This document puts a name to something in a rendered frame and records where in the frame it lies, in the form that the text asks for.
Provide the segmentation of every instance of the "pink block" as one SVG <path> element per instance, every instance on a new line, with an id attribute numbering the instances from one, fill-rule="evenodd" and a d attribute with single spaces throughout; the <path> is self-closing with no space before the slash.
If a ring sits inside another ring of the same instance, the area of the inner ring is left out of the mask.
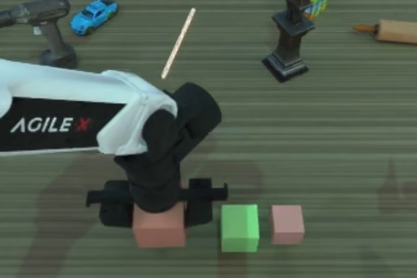
<path id="1" fill-rule="evenodd" d="M 272 244 L 300 244 L 304 221 L 300 205 L 273 205 L 271 208 Z"/>
<path id="2" fill-rule="evenodd" d="M 177 203 L 162 213 L 148 213 L 134 207 L 133 233 L 138 247 L 185 247 L 185 206 Z"/>

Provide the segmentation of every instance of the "green wooden surface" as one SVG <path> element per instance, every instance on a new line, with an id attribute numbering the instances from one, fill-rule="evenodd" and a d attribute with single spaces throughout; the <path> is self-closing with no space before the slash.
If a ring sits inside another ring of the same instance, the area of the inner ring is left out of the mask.
<path id="1" fill-rule="evenodd" d="M 78 10 L 89 0 L 71 1 Z M 278 39 L 270 17 L 283 3 L 118 1 L 119 16 L 89 38 L 71 36 L 63 21 L 80 68 L 130 70 L 170 90 L 194 81 L 214 95 L 224 121 L 185 161 L 183 177 L 211 176 L 229 183 L 230 203 L 258 204 L 259 251 L 218 252 L 218 205 L 217 222 L 192 229 L 186 249 L 139 250 L 128 230 L 101 226 L 98 208 L 84 207 L 87 190 L 124 176 L 111 158 L 1 158 L 1 278 L 416 277 L 417 48 L 351 29 L 417 20 L 417 0 L 330 0 L 302 46 L 311 71 L 285 85 L 260 63 Z M 195 20 L 161 81 L 191 7 Z M 29 27 L 0 34 L 6 59 L 36 62 L 45 47 Z M 302 245 L 270 245 L 271 204 L 303 206 Z"/>

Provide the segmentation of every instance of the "rubik's cube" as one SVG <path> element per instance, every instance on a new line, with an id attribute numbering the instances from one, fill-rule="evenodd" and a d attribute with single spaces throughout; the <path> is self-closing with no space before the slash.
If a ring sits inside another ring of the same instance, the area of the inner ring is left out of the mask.
<path id="1" fill-rule="evenodd" d="M 310 0 L 310 7 L 305 9 L 304 15 L 310 21 L 313 21 L 320 13 L 327 8 L 328 0 Z"/>

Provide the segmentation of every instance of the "red letter x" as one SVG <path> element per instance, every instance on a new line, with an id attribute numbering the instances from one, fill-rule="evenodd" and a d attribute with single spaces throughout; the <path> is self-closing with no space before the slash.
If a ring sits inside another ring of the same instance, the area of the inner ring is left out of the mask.
<path id="1" fill-rule="evenodd" d="M 91 122 L 91 118 L 84 118 L 80 117 L 78 122 L 76 123 L 76 132 L 85 132 L 87 128 L 89 127 L 89 124 Z"/>

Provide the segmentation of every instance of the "pedestal base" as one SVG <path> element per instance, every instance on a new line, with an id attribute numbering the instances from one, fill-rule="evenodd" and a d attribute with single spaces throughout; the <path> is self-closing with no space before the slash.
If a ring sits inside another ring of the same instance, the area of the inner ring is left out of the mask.
<path id="1" fill-rule="evenodd" d="M 280 83 L 285 83 L 291 78 L 302 75 L 308 71 L 308 67 L 302 60 L 285 65 L 280 61 L 280 58 L 275 52 L 263 59 L 262 63 Z"/>
<path id="2" fill-rule="evenodd" d="M 77 67 L 78 60 L 74 48 L 67 44 L 66 51 L 62 55 L 56 55 L 50 49 L 41 52 L 39 55 L 39 64 L 73 69 Z"/>

